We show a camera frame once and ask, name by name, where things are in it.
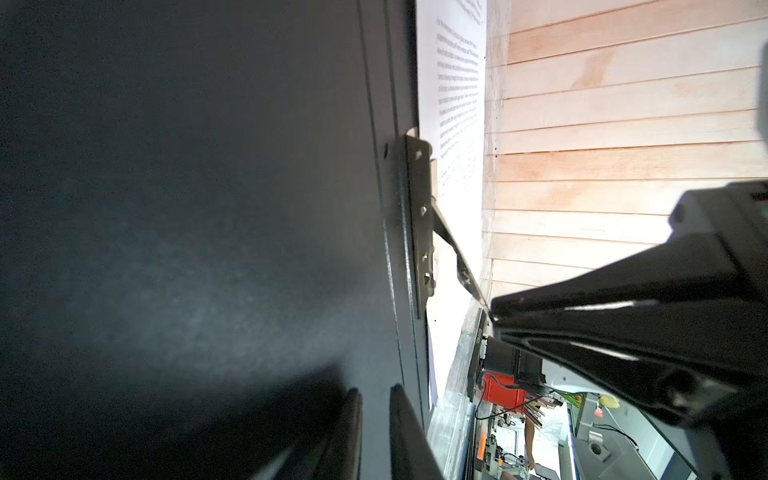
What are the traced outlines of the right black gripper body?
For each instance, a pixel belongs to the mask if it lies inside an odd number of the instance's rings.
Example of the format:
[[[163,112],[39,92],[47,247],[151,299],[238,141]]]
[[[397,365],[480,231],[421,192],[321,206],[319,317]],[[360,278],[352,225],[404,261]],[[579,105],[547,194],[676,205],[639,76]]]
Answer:
[[[767,476],[767,183],[683,194],[666,247],[678,278],[664,310],[676,365],[659,394],[701,479]]]

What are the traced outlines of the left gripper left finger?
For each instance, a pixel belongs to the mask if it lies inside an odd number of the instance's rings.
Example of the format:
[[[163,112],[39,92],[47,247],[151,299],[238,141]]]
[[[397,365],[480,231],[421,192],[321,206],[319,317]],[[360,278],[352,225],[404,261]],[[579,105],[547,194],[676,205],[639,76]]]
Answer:
[[[363,402],[348,391],[334,422],[306,438],[287,460],[288,479],[358,479],[363,431]]]

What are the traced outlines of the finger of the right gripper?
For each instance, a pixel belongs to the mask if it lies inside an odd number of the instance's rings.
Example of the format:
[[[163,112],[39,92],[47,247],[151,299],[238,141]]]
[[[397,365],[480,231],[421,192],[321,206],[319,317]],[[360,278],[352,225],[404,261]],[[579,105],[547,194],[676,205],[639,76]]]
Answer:
[[[738,290],[739,267],[714,234],[686,235],[576,278],[495,297],[493,315],[634,300],[675,301]]]
[[[670,425],[767,406],[767,308],[721,299],[501,316],[498,336]]]

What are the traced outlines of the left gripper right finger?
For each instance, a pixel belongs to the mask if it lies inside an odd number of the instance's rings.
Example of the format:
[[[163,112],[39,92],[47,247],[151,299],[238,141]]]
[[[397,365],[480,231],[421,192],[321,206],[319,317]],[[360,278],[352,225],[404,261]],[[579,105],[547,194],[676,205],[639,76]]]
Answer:
[[[427,436],[400,384],[390,389],[389,440],[393,480],[443,480]]]

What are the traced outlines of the white folder black inside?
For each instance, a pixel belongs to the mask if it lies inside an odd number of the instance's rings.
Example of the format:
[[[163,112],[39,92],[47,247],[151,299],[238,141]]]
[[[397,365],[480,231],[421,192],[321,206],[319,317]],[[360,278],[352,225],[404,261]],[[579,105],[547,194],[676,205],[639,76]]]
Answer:
[[[304,479],[422,420],[412,1],[1,5],[1,475]]]

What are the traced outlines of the printed paper sheet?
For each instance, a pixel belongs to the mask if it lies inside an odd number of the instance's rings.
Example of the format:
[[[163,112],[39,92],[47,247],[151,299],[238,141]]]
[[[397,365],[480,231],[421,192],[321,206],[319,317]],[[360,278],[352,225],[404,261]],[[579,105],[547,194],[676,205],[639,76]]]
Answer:
[[[475,275],[482,266],[486,14],[484,1],[416,4],[419,136],[433,148],[432,195],[458,245],[435,242],[436,288],[427,315],[431,390],[438,397],[472,302],[457,278],[457,257]]]

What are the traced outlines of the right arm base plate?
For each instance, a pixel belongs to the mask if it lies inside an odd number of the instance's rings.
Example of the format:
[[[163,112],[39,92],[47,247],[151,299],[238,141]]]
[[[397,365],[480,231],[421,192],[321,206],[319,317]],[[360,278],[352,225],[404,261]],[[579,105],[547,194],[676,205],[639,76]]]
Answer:
[[[467,386],[466,393],[469,401],[472,404],[476,403],[476,395],[480,390],[479,384],[482,375],[482,363],[484,358],[484,345],[486,343],[486,329],[488,324],[488,316],[482,309],[478,310],[477,324],[474,330],[474,336],[472,337],[472,350],[469,358],[469,365],[467,370]]]

